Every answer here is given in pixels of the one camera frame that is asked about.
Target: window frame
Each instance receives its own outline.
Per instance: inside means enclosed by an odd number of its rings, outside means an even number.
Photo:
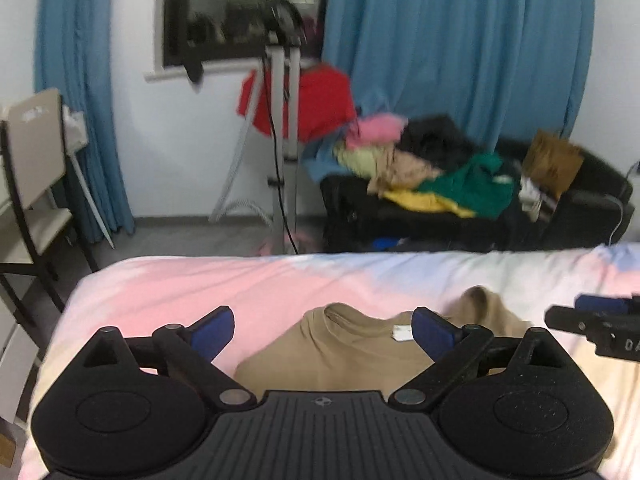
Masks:
[[[162,41],[159,68],[170,70],[184,66],[186,60],[205,62],[238,62],[259,58],[264,53],[264,47],[258,44],[212,44],[204,43],[189,45],[187,41],[187,26],[190,0],[162,0]],[[324,33],[324,18],[326,16],[327,0],[320,0],[318,5],[318,23],[322,24]],[[321,44],[303,45],[302,56],[319,59]]]

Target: metal stand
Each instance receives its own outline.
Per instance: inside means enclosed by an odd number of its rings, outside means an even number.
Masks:
[[[298,106],[300,100],[300,48],[289,51],[289,139],[284,140],[284,105],[286,52],[284,46],[267,48],[271,59],[271,115],[274,126],[274,142],[280,175],[274,171],[267,183],[273,193],[273,225],[271,243],[273,254],[285,254],[285,219],[280,208],[280,194],[291,234],[296,231],[296,201],[298,193]]]

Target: pastel tie-dye bed sheet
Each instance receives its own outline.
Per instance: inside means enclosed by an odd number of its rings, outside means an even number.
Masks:
[[[94,332],[118,326],[149,335],[189,325],[220,304],[236,316],[233,341],[214,361],[228,374],[309,309],[334,301],[389,318],[425,305],[438,312],[474,285],[498,292],[522,319],[543,326],[551,304],[582,292],[640,292],[640,244],[548,253],[315,254],[273,258],[138,258],[82,280],[57,326],[32,408]],[[577,336],[556,333],[614,413],[616,445],[600,473],[640,480],[640,365],[596,357]],[[22,480],[46,474],[29,440]]]

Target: curtain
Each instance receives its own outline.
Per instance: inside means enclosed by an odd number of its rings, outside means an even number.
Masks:
[[[72,111],[86,119],[89,145],[78,161],[105,224],[134,230],[113,128],[111,100],[111,0],[40,0],[34,56],[35,91],[58,88]],[[102,233],[77,179],[69,179],[74,213],[87,239]]]
[[[492,150],[499,136],[570,133],[594,0],[328,0],[325,61],[363,115],[448,113]]]

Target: brown t-shirt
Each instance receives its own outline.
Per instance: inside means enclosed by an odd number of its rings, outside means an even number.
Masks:
[[[393,326],[410,325],[411,316],[374,319],[342,303],[315,308],[242,362],[235,379],[258,398],[266,390],[380,390],[386,399],[433,363],[415,341],[392,338]],[[499,336],[522,336],[529,326],[481,287],[463,294],[447,319],[481,324]]]

